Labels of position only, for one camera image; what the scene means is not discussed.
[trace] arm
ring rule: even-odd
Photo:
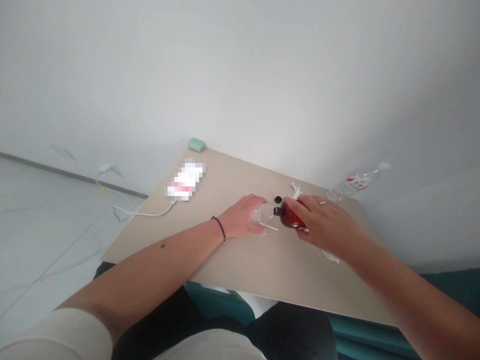
[[[480,359],[480,319],[380,247],[338,205],[319,196],[284,201],[309,233],[298,237],[334,254],[376,293],[422,359]]]
[[[252,224],[252,214],[261,203],[266,203],[262,197],[244,196],[220,215],[225,236],[266,232],[266,227]],[[107,327],[115,344],[128,328],[180,288],[223,242],[217,221],[202,222],[118,263],[59,308],[76,308],[95,315]]]

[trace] blurred screen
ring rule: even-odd
[[[191,158],[185,159],[185,163],[178,168],[178,172],[170,179],[171,181],[165,188],[165,195],[170,200],[190,200],[198,190],[206,171],[206,164],[195,162],[195,159]]]

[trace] table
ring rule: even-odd
[[[164,196],[164,188],[185,158],[194,158],[207,167],[192,200],[178,201],[161,217],[135,216],[105,253],[104,261],[116,264],[150,244],[220,215],[248,194],[262,196],[275,205],[276,196],[293,193],[290,183],[294,182],[304,194],[325,195],[318,186],[206,148],[201,153],[187,150],[140,212],[158,214],[168,207],[170,201]],[[346,199],[340,206],[385,247],[357,200]],[[282,226],[280,221],[278,224],[278,231],[231,239],[218,246],[190,280],[395,325],[374,293],[346,264],[328,260],[319,249],[299,240],[293,229]]]

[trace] green case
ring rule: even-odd
[[[205,142],[203,142],[202,140],[199,140],[195,137],[193,137],[189,142],[188,142],[188,148],[190,150],[193,150],[197,153],[201,153],[202,150],[204,149],[205,147]]]

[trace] black bracelet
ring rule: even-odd
[[[223,242],[226,243],[227,242],[227,237],[225,236],[224,227],[220,223],[220,220],[218,220],[215,216],[212,216],[210,220],[213,220],[213,219],[215,219],[216,222],[218,223],[218,225],[220,225],[221,233],[223,234]]]

